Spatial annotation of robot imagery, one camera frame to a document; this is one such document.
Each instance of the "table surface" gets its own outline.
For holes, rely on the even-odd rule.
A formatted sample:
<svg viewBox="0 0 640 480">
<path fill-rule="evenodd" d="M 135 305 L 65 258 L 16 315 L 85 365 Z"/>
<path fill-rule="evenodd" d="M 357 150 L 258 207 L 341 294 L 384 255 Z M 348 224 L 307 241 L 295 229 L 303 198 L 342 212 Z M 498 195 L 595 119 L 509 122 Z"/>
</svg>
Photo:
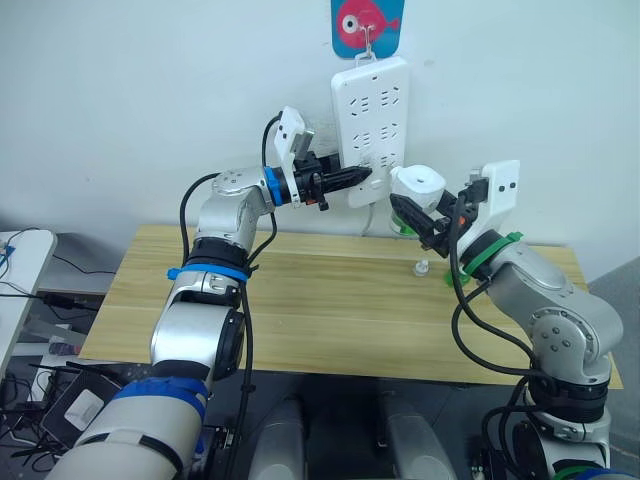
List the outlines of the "table surface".
<svg viewBox="0 0 640 480">
<path fill-rule="evenodd" d="M 0 245 L 4 246 L 15 233 L 17 232 L 0 233 Z M 35 294 L 42 272 L 55 249 L 56 236 L 48 230 L 26 230 L 16 235 L 9 245 L 15 250 L 9 256 L 9 268 L 0 280 L 12 283 L 29 294 Z M 6 264 L 0 267 L 0 275 L 5 268 Z M 0 293 L 20 294 L 5 283 L 0 283 Z M 29 298 L 0 297 L 0 378 L 4 376 L 32 301 Z"/>
<path fill-rule="evenodd" d="M 256 245 L 266 234 L 258 232 Z M 534 247 L 586 288 L 573 252 Z M 149 362 L 149 342 L 178 266 L 177 227 L 143 225 L 127 251 L 80 356 Z M 428 258 L 426 277 L 413 274 Z M 279 233 L 259 257 L 248 283 L 259 370 L 366 375 L 512 385 L 517 379 L 468 360 L 451 336 L 455 294 L 443 276 L 447 262 L 417 241 Z M 479 316 L 528 341 L 490 302 L 474 301 Z M 461 320 L 469 347 L 489 361 L 525 368 L 516 347 Z M 622 388 L 617 370 L 612 388 Z"/>
</svg>

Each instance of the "white power strip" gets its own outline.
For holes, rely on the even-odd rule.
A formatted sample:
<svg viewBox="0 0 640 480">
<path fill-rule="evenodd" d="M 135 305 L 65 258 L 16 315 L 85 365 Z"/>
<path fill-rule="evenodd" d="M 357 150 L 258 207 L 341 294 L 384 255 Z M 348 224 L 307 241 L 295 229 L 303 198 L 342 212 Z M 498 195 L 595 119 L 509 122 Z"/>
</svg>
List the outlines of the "white power strip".
<svg viewBox="0 0 640 480">
<path fill-rule="evenodd" d="M 400 57 L 368 63 L 331 79 L 343 167 L 373 170 L 347 194 L 351 208 L 389 195 L 389 171 L 404 164 L 409 65 Z"/>
</svg>

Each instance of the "white wall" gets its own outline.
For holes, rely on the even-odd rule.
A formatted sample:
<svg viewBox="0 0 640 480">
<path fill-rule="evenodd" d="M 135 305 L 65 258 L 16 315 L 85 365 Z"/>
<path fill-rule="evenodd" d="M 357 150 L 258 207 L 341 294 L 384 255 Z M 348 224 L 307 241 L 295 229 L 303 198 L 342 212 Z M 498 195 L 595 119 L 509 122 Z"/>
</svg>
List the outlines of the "white wall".
<svg viewBox="0 0 640 480">
<path fill-rule="evenodd" d="M 259 162 L 283 105 L 335 151 L 329 81 L 351 63 L 330 41 L 329 0 L 4 0 L 0 226 L 78 232 L 113 267 L 138 224 L 177 223 L 196 177 Z M 406 0 L 398 53 L 410 163 L 455 191 L 471 167 L 519 158 L 506 230 L 571 245 L 588 279 L 639 254 L 635 0 Z M 359 231 L 365 210 L 332 200 L 280 209 L 281 227 Z"/>
</svg>

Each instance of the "white table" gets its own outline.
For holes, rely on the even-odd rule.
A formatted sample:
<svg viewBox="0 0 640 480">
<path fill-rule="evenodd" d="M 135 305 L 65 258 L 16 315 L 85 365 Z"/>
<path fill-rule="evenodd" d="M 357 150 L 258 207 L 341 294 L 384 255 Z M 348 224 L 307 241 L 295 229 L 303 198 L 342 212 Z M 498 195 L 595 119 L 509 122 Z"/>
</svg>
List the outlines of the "white table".
<svg viewBox="0 0 640 480">
<path fill-rule="evenodd" d="M 15 233 L 17 232 L 1 232 L 0 244 L 4 245 Z M 16 235 L 9 244 L 15 248 L 9 256 L 9 270 L 0 280 L 11 282 L 35 295 L 56 243 L 56 236 L 48 230 L 27 230 Z M 0 274 L 5 268 L 5 265 L 0 267 Z M 4 283 L 0 283 L 0 293 L 19 295 L 19 292 Z M 23 297 L 0 297 L 0 379 L 4 378 L 4 371 L 32 301 L 33 299 Z"/>
</svg>

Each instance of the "pink fish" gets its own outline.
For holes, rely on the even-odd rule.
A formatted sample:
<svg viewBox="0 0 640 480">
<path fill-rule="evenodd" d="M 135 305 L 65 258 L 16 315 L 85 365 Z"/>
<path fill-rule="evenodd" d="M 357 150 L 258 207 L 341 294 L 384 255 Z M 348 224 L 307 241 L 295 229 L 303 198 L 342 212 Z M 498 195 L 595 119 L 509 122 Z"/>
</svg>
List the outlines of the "pink fish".
<svg viewBox="0 0 640 480">
<path fill-rule="evenodd" d="M 347 0 L 338 10 L 336 28 L 340 40 L 351 48 L 365 48 L 365 28 L 369 28 L 369 42 L 375 42 L 387 27 L 397 30 L 398 18 L 387 22 L 380 8 L 371 0 Z"/>
</svg>

